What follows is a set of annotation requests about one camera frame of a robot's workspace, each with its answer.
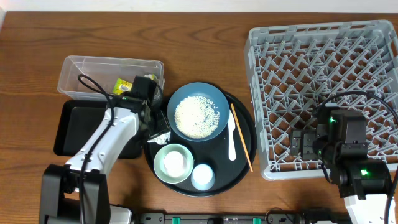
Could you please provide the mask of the yellow green snack wrapper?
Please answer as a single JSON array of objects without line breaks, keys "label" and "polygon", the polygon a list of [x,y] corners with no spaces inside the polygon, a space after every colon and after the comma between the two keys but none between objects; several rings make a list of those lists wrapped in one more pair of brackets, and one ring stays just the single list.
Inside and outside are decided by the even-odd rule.
[{"label": "yellow green snack wrapper", "polygon": [[[157,77],[154,74],[147,74],[144,75],[144,77],[150,78],[151,80],[156,82],[158,81]],[[118,78],[113,88],[113,94],[121,95],[126,91],[131,91],[132,86],[133,86],[132,82]]]}]

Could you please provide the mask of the white paper napkin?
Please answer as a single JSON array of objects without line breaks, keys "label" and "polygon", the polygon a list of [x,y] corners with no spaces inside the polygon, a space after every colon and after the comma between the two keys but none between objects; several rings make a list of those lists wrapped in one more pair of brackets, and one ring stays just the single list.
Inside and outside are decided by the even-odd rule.
[{"label": "white paper napkin", "polygon": [[166,145],[170,142],[170,134],[171,134],[170,131],[160,134],[154,138],[148,139],[147,143],[156,143],[158,145]]}]

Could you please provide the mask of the green bowl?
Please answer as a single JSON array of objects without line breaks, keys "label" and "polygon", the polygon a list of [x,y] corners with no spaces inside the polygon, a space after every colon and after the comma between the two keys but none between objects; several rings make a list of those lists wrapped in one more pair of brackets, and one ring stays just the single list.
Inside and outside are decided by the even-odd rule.
[{"label": "green bowl", "polygon": [[[171,177],[166,173],[164,167],[164,157],[166,156],[167,153],[171,151],[178,151],[184,157],[184,173],[180,177]],[[187,179],[190,176],[193,170],[193,165],[194,165],[194,158],[188,148],[186,148],[181,144],[168,144],[162,147],[155,155],[153,168],[156,176],[161,181],[167,184],[178,184],[183,182],[185,179]]]}]

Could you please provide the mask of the pink cup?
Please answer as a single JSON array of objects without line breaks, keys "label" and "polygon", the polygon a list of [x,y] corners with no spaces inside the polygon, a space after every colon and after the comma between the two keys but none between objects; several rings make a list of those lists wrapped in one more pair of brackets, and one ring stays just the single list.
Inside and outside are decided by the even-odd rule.
[{"label": "pink cup", "polygon": [[166,173],[171,177],[180,177],[184,173],[184,157],[178,151],[171,151],[164,157]]}]

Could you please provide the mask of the light blue cup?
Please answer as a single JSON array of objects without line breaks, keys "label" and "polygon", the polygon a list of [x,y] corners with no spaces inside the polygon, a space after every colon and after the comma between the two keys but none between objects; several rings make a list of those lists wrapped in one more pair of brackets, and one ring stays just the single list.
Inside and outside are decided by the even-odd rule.
[{"label": "light blue cup", "polygon": [[215,173],[208,164],[199,164],[191,173],[191,183],[197,190],[206,191],[215,183]]}]

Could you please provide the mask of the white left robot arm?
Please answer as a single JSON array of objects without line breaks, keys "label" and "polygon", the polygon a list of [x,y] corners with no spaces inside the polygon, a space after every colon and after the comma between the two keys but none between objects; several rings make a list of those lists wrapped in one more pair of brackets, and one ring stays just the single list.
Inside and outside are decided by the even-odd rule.
[{"label": "white left robot arm", "polygon": [[132,223],[131,209],[111,205],[108,175],[126,144],[155,133],[159,84],[137,76],[129,91],[107,93],[88,75],[78,81],[106,98],[104,117],[85,145],[64,165],[50,164],[42,176],[40,223]]}]

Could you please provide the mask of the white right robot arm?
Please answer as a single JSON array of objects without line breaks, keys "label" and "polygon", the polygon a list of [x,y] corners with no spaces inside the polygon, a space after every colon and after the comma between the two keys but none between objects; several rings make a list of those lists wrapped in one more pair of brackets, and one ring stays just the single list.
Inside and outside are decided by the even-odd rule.
[{"label": "white right robot arm", "polygon": [[326,180],[338,186],[352,223],[395,223],[387,164],[368,157],[367,121],[355,110],[326,107],[315,129],[293,130],[290,153],[318,159]]}]

